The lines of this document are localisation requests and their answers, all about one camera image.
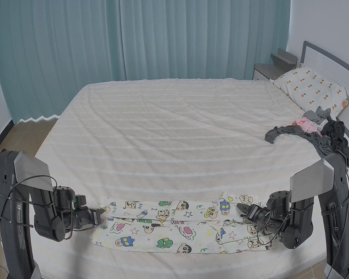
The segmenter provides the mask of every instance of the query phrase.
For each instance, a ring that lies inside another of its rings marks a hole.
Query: tiled floor
[[[2,149],[24,150],[35,155],[57,119],[20,122],[12,128],[0,145]],[[5,257],[0,243],[0,265],[6,268]],[[7,273],[0,268],[0,279],[7,277]]]

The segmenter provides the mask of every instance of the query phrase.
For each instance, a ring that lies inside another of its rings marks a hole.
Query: pillow
[[[329,81],[308,65],[301,65],[272,81],[305,112],[331,109],[336,117],[349,105],[349,96],[344,87]]]

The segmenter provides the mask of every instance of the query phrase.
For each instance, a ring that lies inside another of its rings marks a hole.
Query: headboard
[[[300,63],[313,67],[329,80],[344,86],[349,94],[348,63],[308,41],[304,41],[302,46]],[[349,105],[341,111],[337,118],[344,122],[345,133],[349,137]]]

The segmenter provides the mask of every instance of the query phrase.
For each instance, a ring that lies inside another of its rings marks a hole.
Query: bed sheet
[[[264,140],[303,111],[268,81],[142,80],[90,84],[72,100],[40,147],[59,184],[101,197],[209,200],[227,190],[268,199],[320,159],[297,136]],[[294,250],[234,254],[114,251],[75,232],[56,243],[32,230],[34,258],[45,279],[285,278],[325,258],[318,198],[312,236]]]

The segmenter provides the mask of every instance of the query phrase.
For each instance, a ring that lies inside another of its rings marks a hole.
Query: curtain
[[[251,79],[286,48],[290,0],[0,0],[13,121],[61,114],[89,83]]]

